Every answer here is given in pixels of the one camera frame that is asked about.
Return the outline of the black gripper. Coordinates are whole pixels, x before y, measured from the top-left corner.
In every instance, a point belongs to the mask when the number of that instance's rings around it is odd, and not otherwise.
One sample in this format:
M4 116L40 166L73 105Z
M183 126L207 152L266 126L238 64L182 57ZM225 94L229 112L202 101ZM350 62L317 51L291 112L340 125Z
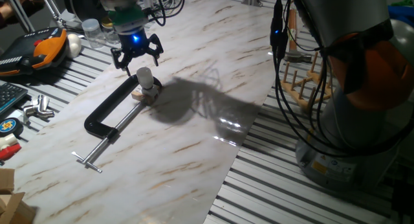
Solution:
M114 66L117 69L121 69L131 76L129 71L129 63L132 58L149 54L153 57L155 65L158 67L158 59L164 52L159 37L156 34L152 34L149 38L146 36L146 32L143 28L136 32L124 32L118 34L121 49L111 48L111 54L114 61ZM149 44L152 43L156 47L152 49Z

